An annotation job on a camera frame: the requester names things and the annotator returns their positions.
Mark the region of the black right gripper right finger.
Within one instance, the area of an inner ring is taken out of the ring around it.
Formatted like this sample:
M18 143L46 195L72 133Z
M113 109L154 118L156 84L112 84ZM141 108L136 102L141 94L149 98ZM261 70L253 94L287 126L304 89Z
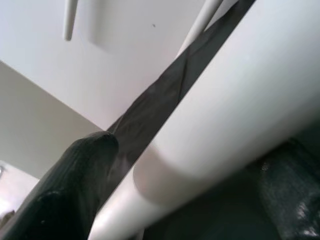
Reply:
M268 228L266 240L320 238L320 159L291 139L246 167Z

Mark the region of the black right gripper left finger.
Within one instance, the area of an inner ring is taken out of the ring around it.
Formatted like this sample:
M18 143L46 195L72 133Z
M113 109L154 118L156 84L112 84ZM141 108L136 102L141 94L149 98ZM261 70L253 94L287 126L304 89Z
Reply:
M107 131L73 142L4 226L6 240L86 240L119 151Z

